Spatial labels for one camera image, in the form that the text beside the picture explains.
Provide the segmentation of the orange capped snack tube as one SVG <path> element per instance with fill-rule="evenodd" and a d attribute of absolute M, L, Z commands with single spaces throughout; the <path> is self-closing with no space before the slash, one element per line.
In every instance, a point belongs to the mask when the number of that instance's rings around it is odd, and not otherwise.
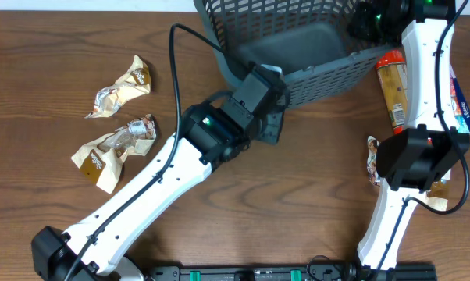
<path fill-rule="evenodd" d="M 375 65 L 390 123 L 395 134 L 404 129 L 407 113 L 407 68 L 401 51 L 387 52 Z"/>

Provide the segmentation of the grey plastic basket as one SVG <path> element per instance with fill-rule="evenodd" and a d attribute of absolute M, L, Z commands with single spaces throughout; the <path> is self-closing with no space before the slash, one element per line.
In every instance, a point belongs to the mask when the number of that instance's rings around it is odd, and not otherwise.
<path fill-rule="evenodd" d="M 355 87 L 390 50 L 352 37 L 357 0 L 194 0 L 229 89 L 245 77 L 240 62 L 278 66 L 296 108 Z"/>

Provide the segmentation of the tissue pack multipack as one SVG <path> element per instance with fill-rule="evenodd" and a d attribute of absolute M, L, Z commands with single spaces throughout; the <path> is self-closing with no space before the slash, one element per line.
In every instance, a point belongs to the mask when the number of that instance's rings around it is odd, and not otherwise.
<path fill-rule="evenodd" d="M 458 132 L 470 134 L 470 108 L 452 66 L 450 66 L 450 96 L 452 98 L 454 118 L 459 125 Z"/>

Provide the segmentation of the beige nut snack bag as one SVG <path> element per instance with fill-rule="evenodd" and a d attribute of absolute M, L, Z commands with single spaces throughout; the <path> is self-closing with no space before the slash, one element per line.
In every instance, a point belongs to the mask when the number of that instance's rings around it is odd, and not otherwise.
<path fill-rule="evenodd" d="M 367 157 L 367 172 L 369 174 L 369 181 L 376 187 L 381 187 L 381 179 L 376 170 L 376 154 L 379 142 L 373 136 L 367 138 L 367 148 L 369 156 Z M 450 192 L 450 175 L 451 171 L 447 173 L 438 182 L 434 182 L 430 188 L 429 193 L 423 200 L 429 207 L 438 211 L 446 211 L 448 206 L 448 198 Z"/>

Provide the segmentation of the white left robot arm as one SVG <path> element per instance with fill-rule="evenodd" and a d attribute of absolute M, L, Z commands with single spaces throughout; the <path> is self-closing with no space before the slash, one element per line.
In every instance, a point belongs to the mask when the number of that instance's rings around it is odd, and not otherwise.
<path fill-rule="evenodd" d="M 247 110 L 204 101 L 182 115 L 180 130 L 121 191 L 67 230 L 46 226 L 31 241 L 34 271 L 43 280 L 144 280 L 126 253 L 181 195 L 236 158 L 252 140 L 275 144 L 283 108 Z"/>

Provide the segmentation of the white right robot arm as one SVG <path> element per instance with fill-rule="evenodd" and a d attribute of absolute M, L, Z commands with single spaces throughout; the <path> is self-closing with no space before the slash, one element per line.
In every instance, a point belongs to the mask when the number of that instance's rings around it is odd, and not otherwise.
<path fill-rule="evenodd" d="M 376 152 L 380 191 L 366 234 L 357 247 L 358 277 L 389 279 L 416 207 L 450 215 L 466 202 L 470 173 L 465 153 L 470 136 L 458 130 L 450 99 L 450 47 L 454 24 L 464 10 L 454 1 L 364 1 L 355 6 L 348 32 L 372 42 L 398 43 L 408 69 L 403 130 Z M 458 203 L 445 211 L 428 205 L 433 183 L 456 164 L 464 173 Z"/>

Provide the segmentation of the crumpled beige snack bag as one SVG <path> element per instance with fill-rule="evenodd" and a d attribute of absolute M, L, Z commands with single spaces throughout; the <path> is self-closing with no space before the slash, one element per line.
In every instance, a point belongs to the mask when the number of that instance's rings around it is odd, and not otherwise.
<path fill-rule="evenodd" d="M 148 65 L 135 55 L 130 68 L 113 85 L 98 91 L 93 110 L 85 118 L 113 116 L 128 101 L 150 92 L 151 75 Z"/>

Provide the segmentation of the beige brown nut bag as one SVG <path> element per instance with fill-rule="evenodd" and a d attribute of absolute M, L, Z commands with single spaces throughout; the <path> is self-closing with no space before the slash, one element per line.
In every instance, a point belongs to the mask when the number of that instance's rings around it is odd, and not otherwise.
<path fill-rule="evenodd" d="M 111 194 L 129 156 L 145 156 L 157 137 L 155 118 L 147 114 L 82 145 L 72 162 L 96 187 Z"/>

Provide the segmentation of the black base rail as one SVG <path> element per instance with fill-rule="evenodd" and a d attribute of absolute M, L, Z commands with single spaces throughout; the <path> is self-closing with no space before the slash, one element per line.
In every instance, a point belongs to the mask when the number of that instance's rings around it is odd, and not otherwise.
<path fill-rule="evenodd" d="M 351 263 L 324 262 L 303 266 L 181 268 L 162 266 L 149 270 L 152 281 L 437 281 L 436 268 L 430 264 L 399 264 L 377 272 Z"/>

